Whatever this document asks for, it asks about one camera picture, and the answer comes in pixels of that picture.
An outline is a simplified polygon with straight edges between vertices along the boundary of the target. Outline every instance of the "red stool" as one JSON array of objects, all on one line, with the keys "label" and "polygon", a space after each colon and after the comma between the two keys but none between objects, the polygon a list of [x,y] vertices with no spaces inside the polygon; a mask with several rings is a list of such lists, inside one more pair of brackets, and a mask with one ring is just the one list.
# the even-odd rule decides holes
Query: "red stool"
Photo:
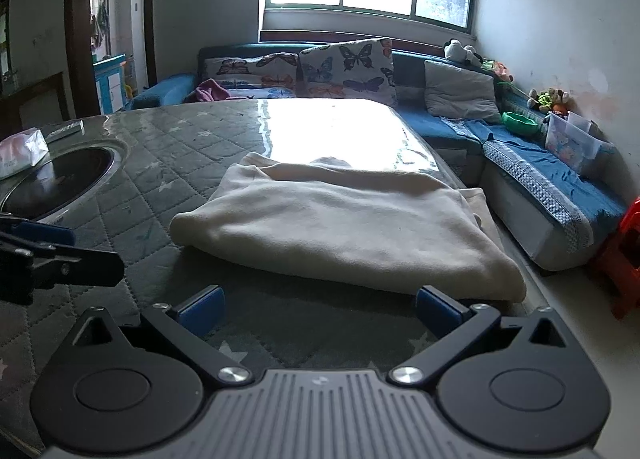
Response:
[{"label": "red stool", "polygon": [[591,267],[606,273],[620,292],[611,308],[618,320],[640,303],[640,197],[626,211],[618,231],[605,242]]}]

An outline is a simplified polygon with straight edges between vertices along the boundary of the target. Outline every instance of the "tile floor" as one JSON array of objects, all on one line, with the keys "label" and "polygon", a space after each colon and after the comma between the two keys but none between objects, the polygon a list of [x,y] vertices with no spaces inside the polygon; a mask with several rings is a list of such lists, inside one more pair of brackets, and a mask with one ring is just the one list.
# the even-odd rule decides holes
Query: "tile floor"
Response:
[{"label": "tile floor", "polygon": [[604,459],[640,457],[640,309],[616,320],[610,293],[584,269],[542,277],[510,236],[500,235],[526,277],[526,307],[548,303],[556,309],[609,388],[612,409],[596,450]]}]

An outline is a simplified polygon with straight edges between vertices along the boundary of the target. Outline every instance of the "pink cloth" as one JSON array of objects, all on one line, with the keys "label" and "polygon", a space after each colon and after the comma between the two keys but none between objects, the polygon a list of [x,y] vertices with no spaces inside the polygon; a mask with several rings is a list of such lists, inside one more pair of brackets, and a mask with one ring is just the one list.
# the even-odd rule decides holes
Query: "pink cloth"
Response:
[{"label": "pink cloth", "polygon": [[209,78],[189,93],[184,99],[184,103],[192,104],[197,102],[217,102],[219,100],[237,99],[237,97],[230,96],[226,89],[221,87],[213,78]]}]

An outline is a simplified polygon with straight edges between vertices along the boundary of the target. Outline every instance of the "blue gripper pad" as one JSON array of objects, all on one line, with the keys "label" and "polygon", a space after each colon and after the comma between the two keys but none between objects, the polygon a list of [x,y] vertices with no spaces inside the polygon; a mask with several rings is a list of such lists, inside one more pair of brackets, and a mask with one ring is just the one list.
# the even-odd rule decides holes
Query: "blue gripper pad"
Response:
[{"label": "blue gripper pad", "polygon": [[213,287],[178,306],[175,321],[202,338],[222,321],[224,315],[225,293],[221,287]]},{"label": "blue gripper pad", "polygon": [[11,228],[11,235],[37,243],[65,246],[76,245],[76,235],[73,230],[43,223],[33,223],[31,221],[22,221],[20,224],[13,226]]},{"label": "blue gripper pad", "polygon": [[415,296],[418,319],[437,338],[443,338],[462,325],[471,312],[462,304],[431,286],[420,288]]}]

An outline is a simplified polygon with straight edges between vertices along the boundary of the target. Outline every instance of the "blue blanket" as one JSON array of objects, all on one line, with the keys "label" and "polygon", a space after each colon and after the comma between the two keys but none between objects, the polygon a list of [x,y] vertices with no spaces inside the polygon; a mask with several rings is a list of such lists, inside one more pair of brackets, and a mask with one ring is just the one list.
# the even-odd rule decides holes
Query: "blue blanket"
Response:
[{"label": "blue blanket", "polygon": [[603,184],[587,181],[542,147],[482,120],[448,120],[459,134],[480,141],[484,155],[500,166],[557,220],[571,251],[601,244],[615,231],[625,204]]}]

